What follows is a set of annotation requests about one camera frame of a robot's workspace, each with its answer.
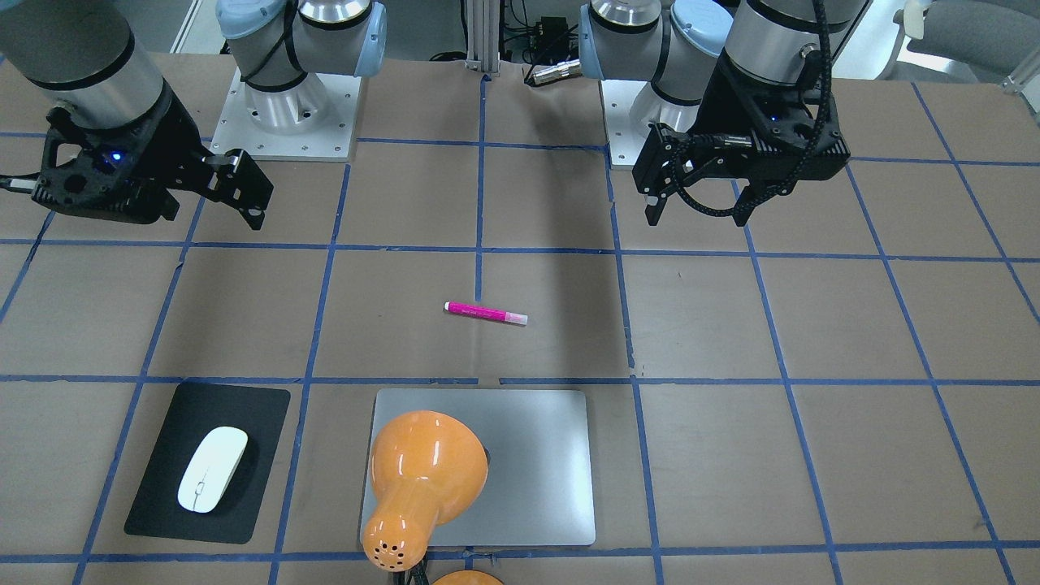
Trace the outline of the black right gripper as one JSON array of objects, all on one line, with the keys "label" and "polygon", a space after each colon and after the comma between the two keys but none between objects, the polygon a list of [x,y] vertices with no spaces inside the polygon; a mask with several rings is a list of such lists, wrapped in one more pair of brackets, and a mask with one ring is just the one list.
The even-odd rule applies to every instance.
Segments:
[{"label": "black right gripper", "polygon": [[174,221],[172,189],[237,211],[259,231],[274,184],[245,149],[208,156],[192,116],[164,82],[153,106],[119,128],[92,130],[55,105],[31,200],[57,214],[122,223]]}]

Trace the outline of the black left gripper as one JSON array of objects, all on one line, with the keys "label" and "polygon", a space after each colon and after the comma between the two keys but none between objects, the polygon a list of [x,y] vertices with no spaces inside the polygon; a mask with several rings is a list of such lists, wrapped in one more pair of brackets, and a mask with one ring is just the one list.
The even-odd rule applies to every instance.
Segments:
[{"label": "black left gripper", "polygon": [[731,217],[747,225],[758,205],[791,193],[800,181],[829,180],[850,158],[833,95],[831,57],[806,57],[792,85],[751,77],[721,57],[692,123],[691,133],[650,123],[632,176],[645,196],[645,215],[656,226],[669,197],[694,180],[747,180],[732,207],[691,207],[703,215]]}]

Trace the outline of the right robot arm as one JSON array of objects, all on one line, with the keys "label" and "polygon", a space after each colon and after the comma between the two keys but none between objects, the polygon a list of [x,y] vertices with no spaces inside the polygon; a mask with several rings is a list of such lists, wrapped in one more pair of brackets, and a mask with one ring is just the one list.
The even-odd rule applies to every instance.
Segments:
[{"label": "right robot arm", "polygon": [[[388,15],[376,1],[219,1],[220,33],[260,130],[292,136],[327,118],[320,75],[372,77]],[[68,217],[172,221],[175,190],[227,205],[259,230],[274,185],[253,148],[215,153],[109,1],[4,1],[2,55],[52,102],[37,173],[2,187]]]}]

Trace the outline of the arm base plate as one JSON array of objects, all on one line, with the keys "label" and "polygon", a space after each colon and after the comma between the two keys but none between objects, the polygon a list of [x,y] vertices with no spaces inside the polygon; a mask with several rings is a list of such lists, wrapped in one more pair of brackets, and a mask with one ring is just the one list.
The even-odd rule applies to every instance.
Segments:
[{"label": "arm base plate", "polygon": [[250,88],[234,71],[211,149],[242,149],[257,162],[347,163],[363,80],[309,74],[282,92]]},{"label": "arm base plate", "polygon": [[603,123],[610,167],[630,170],[645,144],[649,125],[660,118],[660,99],[649,81],[606,79],[600,82]]}]

